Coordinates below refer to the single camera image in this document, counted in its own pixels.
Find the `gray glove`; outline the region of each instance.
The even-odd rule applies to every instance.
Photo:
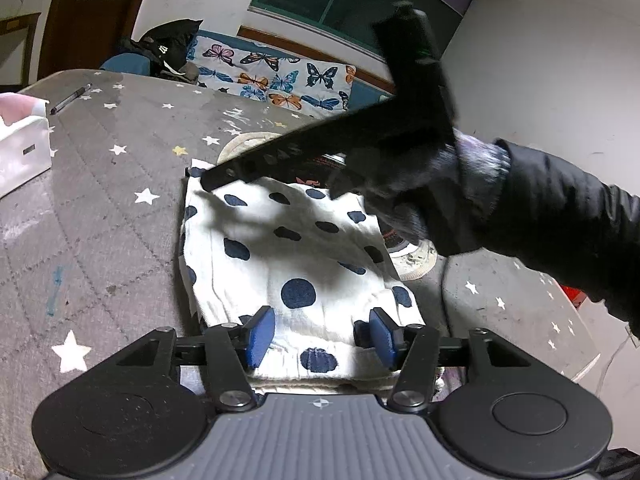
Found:
[[[366,210],[412,243],[428,238],[443,256],[480,248],[476,233],[500,198],[508,152],[454,131],[455,146],[361,148],[330,179],[332,197],[362,194]]]

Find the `polka dot cloth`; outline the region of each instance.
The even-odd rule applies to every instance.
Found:
[[[369,311],[381,307],[400,325],[422,319],[361,197],[332,201],[326,190],[262,178],[228,184],[212,200],[199,180],[209,167],[192,162],[180,237],[192,313],[212,326],[274,308],[273,342],[250,377],[262,391],[332,393],[349,380],[388,388]]]

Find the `black sleeve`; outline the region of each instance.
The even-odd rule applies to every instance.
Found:
[[[511,170],[479,234],[563,285],[605,300],[640,334],[640,198],[606,186],[562,158],[499,140]]]

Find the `black pen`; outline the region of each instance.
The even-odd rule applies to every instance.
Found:
[[[85,92],[88,91],[89,88],[91,88],[91,83],[87,83],[84,86],[81,86],[78,90],[76,90],[75,92],[73,92],[69,97],[67,97],[66,99],[62,99],[62,101],[60,101],[57,105],[55,105],[52,109],[50,114],[51,115],[55,115],[57,113],[60,113],[60,110],[62,110],[62,108],[64,108],[65,106],[67,106],[71,101],[73,101],[74,99],[78,99],[82,94],[84,94]]]

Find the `gray ribbed panel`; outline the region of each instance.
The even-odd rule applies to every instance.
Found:
[[[319,399],[330,404],[317,407]],[[286,394],[269,394],[253,412],[221,416],[189,457],[146,478],[495,480],[452,457],[424,420],[388,412],[374,396]]]

